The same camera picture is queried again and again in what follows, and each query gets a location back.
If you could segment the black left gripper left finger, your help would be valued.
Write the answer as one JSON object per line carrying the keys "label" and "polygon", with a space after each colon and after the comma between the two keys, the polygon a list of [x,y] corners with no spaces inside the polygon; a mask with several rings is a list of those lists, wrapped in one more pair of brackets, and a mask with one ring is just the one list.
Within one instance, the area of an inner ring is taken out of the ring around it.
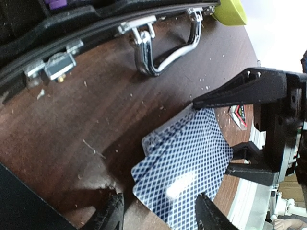
{"label": "black left gripper left finger", "polygon": [[85,224],[86,230],[122,230],[124,223],[124,194],[118,193],[112,186],[108,187],[109,199],[106,204],[95,211]]}

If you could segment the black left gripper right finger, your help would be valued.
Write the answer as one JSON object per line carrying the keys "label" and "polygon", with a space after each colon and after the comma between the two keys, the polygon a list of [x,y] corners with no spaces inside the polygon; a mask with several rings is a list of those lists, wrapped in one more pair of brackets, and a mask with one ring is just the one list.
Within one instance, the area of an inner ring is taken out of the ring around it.
{"label": "black left gripper right finger", "polygon": [[197,196],[195,216],[198,230],[238,230],[205,193]]}

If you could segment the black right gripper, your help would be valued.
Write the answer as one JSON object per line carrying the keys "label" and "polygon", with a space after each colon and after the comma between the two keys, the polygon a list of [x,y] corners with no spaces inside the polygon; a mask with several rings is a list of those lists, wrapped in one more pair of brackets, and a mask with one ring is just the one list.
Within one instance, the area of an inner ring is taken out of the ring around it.
{"label": "black right gripper", "polygon": [[219,88],[193,99],[193,108],[239,104],[254,107],[256,128],[266,131],[263,151],[253,142],[232,147],[233,160],[225,174],[271,186],[295,174],[307,183],[307,56],[302,73],[268,68],[247,68]]}

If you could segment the blue checkered playing card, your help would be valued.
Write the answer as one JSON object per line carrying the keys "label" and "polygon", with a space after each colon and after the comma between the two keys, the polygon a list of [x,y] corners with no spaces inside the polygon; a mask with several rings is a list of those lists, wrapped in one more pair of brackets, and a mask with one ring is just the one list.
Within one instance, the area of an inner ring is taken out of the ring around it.
{"label": "blue checkered playing card", "polygon": [[195,230],[197,196],[215,198],[233,157],[214,109],[190,109],[148,152],[131,170],[133,194],[171,229]]}

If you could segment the black poker chip case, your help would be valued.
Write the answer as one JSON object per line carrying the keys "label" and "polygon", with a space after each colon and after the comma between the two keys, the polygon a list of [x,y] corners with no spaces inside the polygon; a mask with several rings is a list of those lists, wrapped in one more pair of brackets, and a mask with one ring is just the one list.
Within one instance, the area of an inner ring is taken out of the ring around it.
{"label": "black poker chip case", "polygon": [[[24,88],[61,81],[76,56],[121,35],[131,35],[137,69],[159,76],[194,50],[205,15],[218,0],[3,0],[0,3],[0,102]],[[153,56],[154,24],[186,15],[188,41]]]}

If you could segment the red and black triangle card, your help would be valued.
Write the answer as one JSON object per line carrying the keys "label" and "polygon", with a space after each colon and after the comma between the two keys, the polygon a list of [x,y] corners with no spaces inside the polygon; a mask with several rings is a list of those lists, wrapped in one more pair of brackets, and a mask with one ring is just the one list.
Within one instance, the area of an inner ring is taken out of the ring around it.
{"label": "red and black triangle card", "polygon": [[247,129],[247,121],[245,116],[245,107],[241,105],[232,105],[229,107],[228,114],[240,130]]}

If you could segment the round black poker mat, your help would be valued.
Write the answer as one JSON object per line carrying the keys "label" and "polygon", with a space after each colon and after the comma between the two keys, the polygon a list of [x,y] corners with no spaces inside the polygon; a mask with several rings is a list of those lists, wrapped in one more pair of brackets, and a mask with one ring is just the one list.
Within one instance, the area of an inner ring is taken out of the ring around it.
{"label": "round black poker mat", "polygon": [[76,229],[3,164],[0,165],[0,228],[2,230]]}

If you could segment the yellow-green bowl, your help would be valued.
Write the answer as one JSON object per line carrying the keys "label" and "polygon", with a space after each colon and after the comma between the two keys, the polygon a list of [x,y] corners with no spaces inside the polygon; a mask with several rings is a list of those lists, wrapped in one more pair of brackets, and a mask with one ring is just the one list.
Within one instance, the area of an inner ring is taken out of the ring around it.
{"label": "yellow-green bowl", "polygon": [[215,7],[212,17],[226,26],[247,24],[247,16],[240,0],[220,0],[220,5]]}

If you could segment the aluminium front rail base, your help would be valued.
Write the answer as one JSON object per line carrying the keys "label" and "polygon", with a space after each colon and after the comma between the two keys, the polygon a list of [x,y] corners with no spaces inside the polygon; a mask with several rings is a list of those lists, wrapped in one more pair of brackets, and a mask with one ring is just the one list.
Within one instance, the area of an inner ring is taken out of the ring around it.
{"label": "aluminium front rail base", "polygon": [[227,218],[240,230],[261,230],[267,216],[271,187],[240,179]]}

